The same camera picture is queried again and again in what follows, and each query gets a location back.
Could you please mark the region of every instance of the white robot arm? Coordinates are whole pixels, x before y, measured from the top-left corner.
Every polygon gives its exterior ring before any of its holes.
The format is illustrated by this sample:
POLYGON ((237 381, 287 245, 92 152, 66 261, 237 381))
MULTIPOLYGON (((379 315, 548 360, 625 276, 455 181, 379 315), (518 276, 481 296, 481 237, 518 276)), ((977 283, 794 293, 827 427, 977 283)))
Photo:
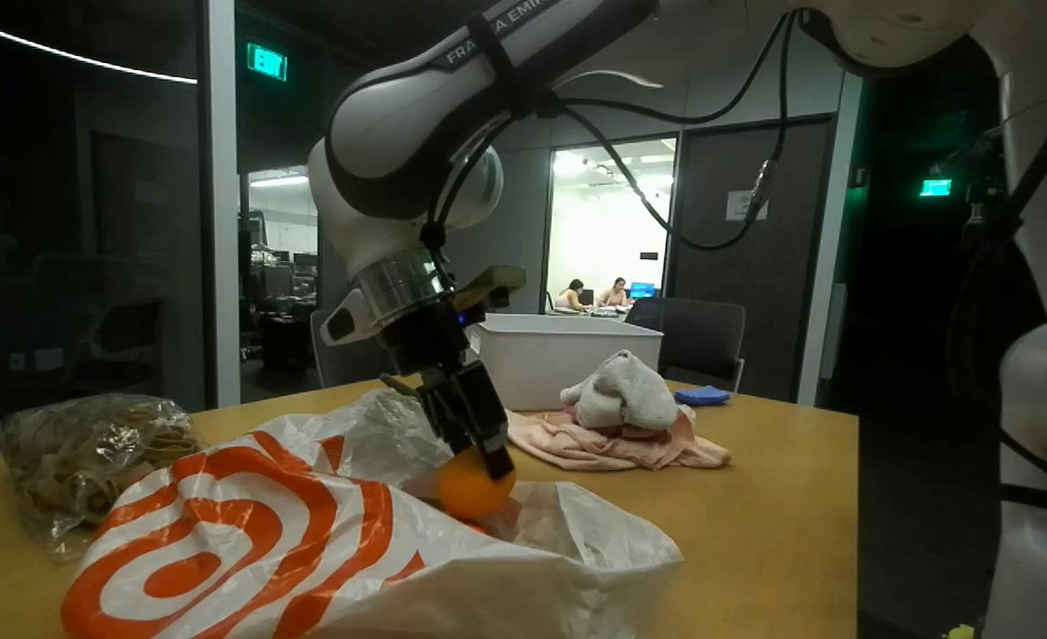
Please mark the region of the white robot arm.
MULTIPOLYGON (((808 9, 801 26, 845 64, 907 67, 972 37, 1001 77, 1008 185, 1030 185, 1020 248, 1047 309, 1047 0, 748 0, 748 14, 808 9)), ((426 410, 446 405, 441 438, 508 468, 495 383, 470 356, 441 261, 441 219, 502 199, 502 165, 478 152, 495 127, 541 110, 548 87, 629 31, 653 0, 505 0, 403 64, 355 83, 314 151, 314 196, 357 289, 335 341, 379 333, 403 373, 426 373, 426 410)), ((1047 636, 1047 326, 1008 348, 1001 365, 1004 482, 1036 494, 1004 504, 1004 539, 987 636, 1047 636)))

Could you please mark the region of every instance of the desk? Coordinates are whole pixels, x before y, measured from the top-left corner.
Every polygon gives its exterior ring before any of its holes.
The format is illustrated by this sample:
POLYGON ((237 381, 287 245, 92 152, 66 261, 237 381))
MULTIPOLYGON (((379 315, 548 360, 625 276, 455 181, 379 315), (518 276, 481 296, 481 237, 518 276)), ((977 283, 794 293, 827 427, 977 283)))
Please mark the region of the desk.
MULTIPOLYGON (((220 445, 285 411, 330 411, 369 386, 199 411, 195 431, 220 445)), ((567 475, 513 452, 518 481, 576 481, 676 538, 686 564, 645 636, 854 636, 854 419, 733 398, 731 410, 704 410, 699 435, 731 449, 733 468, 567 475)), ((70 573, 22 533, 0 463, 0 636, 59 636, 70 573)))

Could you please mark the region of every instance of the cloth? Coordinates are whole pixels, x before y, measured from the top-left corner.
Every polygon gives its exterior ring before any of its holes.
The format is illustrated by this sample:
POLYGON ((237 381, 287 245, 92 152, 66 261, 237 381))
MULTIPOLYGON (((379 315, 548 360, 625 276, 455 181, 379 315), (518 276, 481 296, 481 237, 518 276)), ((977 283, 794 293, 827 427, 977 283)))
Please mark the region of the cloth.
POLYGON ((614 352, 594 377, 560 392, 579 427, 609 431, 670 431, 677 405, 655 371, 639 364, 629 348, 614 352))
POLYGON ((726 449, 696 438, 692 410, 677 410, 677 419, 655 438, 625 435, 625 427, 586 431, 570 411, 508 411, 510 445, 557 468, 720 468, 731 463, 726 449))

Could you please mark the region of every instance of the orange object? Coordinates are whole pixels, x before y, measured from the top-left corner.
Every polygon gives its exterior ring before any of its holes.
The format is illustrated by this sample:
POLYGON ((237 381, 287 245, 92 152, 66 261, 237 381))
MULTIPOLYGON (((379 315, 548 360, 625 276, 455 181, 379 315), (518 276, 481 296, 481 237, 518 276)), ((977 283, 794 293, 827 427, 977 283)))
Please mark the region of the orange object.
POLYGON ((470 449, 455 455, 441 474, 435 474, 435 497, 442 513, 464 521, 487 521, 490 516, 505 513, 513 494, 513 474, 505 481, 490 481, 478 449, 470 449))

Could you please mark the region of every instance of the white plastic bag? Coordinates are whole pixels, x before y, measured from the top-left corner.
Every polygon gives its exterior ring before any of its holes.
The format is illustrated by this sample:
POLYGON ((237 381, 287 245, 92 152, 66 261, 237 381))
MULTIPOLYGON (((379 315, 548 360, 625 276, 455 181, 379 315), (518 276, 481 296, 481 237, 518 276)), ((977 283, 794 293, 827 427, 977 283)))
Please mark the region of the white plastic bag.
POLYGON ((379 392, 136 482, 66 598, 70 636, 635 636, 681 561, 570 482, 518 482, 508 539, 409 491, 446 463, 379 392))

